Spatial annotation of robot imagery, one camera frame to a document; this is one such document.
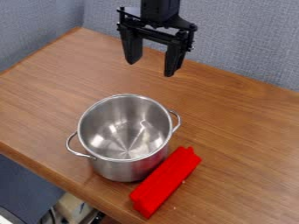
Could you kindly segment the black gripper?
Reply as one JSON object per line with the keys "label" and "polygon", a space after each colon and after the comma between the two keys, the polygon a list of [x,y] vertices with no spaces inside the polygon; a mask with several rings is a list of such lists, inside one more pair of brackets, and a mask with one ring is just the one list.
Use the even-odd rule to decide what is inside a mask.
{"label": "black gripper", "polygon": [[[193,33],[197,25],[184,20],[180,15],[181,0],[140,0],[138,7],[120,6],[116,10],[118,20],[133,18],[140,25],[149,25],[156,28],[173,28],[180,32],[186,32],[186,51],[192,50]],[[142,38],[136,30],[120,25],[120,32],[125,61],[133,65],[142,56]],[[164,55],[164,76],[173,76],[181,68],[185,51],[178,45],[168,45]]]}

